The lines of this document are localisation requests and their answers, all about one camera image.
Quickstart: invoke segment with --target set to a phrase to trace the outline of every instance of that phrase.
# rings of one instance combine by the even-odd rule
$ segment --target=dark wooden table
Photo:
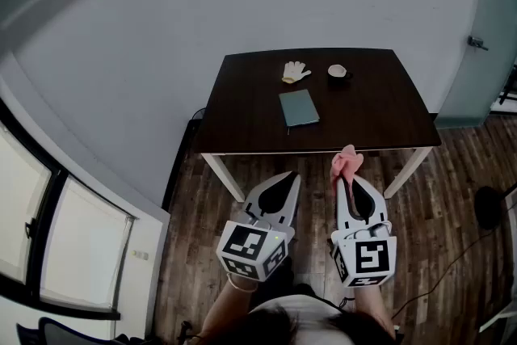
[[[281,81],[289,61],[312,74],[294,84]],[[327,74],[340,64],[350,80]],[[309,90],[320,116],[316,124],[288,129],[279,94]],[[242,53],[223,60],[194,151],[202,153],[237,201],[242,191],[219,158],[225,154],[338,152],[355,149],[417,149],[385,190],[391,197],[433,146],[441,144],[434,123],[395,52],[388,49],[311,48]]]

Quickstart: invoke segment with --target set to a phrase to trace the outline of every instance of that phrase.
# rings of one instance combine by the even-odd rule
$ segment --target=pink cloth
[[[347,145],[341,153],[337,153],[332,158],[332,166],[330,167],[330,181],[334,193],[336,191],[336,181],[338,177],[343,174],[343,177],[348,182],[350,194],[352,194],[352,182],[354,181],[355,172],[363,164],[364,157],[362,154],[356,154],[355,148],[352,144]]]

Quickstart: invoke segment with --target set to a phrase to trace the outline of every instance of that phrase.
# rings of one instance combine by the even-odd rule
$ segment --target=glass door
[[[489,114],[517,55],[517,0],[477,0],[471,37],[438,128],[480,125]]]
[[[133,219],[68,178],[54,213],[41,296],[67,304],[114,307]]]
[[[30,239],[52,172],[0,123],[0,273],[25,283]]]

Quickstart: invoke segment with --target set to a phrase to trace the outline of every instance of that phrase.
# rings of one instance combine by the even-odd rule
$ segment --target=table leg
[[[235,197],[235,200],[239,203],[244,203],[244,193],[239,188],[237,183],[235,183],[235,180],[229,173],[221,158],[218,155],[207,153],[203,153],[201,155],[207,164],[212,168],[213,172],[216,173],[216,176],[219,177],[219,180],[222,181],[226,188],[228,188],[228,191],[232,193],[232,196]]]
[[[407,179],[414,173],[420,163],[424,160],[425,157],[429,154],[429,152],[433,149],[433,147],[422,147],[417,148],[413,155],[410,157],[404,168],[402,168],[401,172],[397,174],[395,180],[386,188],[385,190],[385,199],[391,199],[393,195],[397,192],[397,190],[402,187]]]

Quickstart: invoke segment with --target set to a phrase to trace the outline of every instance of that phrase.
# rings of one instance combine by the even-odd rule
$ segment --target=window frame
[[[25,284],[0,274],[0,295],[21,305],[44,312],[55,313],[72,318],[119,321],[120,313],[115,308],[101,309],[91,306],[53,301],[48,298],[42,298],[40,296],[40,289],[44,266],[44,253],[47,247],[48,236],[52,227],[57,204],[68,177],[76,179],[89,191],[92,191],[115,208],[121,211],[123,211],[123,209],[118,208],[112,202],[106,200],[99,193],[85,185],[77,177],[70,174],[68,170],[66,170],[40,144],[38,144],[34,138],[31,137],[2,99],[0,99],[0,122],[30,154],[32,154],[51,172],[36,218],[33,219],[27,227],[28,238],[31,240],[27,258]],[[123,266],[124,256],[122,258],[122,263],[120,264],[118,278],[120,278]],[[117,292],[115,292],[114,303],[116,303],[116,295]]]

